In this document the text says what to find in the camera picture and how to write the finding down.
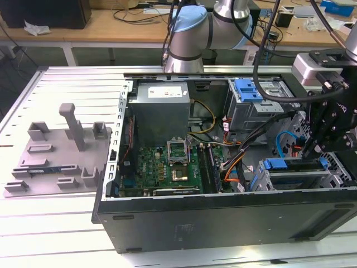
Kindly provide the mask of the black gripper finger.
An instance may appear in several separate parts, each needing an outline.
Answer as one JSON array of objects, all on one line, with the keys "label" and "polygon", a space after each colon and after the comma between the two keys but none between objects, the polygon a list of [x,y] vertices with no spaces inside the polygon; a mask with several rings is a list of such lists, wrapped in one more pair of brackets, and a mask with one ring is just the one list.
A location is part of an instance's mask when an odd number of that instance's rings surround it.
[{"label": "black gripper finger", "polygon": [[309,125],[309,138],[302,150],[303,159],[315,158],[317,152],[315,147],[319,145],[324,134],[325,113],[328,108],[328,101],[311,102],[307,105],[305,122]]},{"label": "black gripper finger", "polygon": [[356,128],[325,136],[319,143],[319,147],[323,152],[355,151]]}]

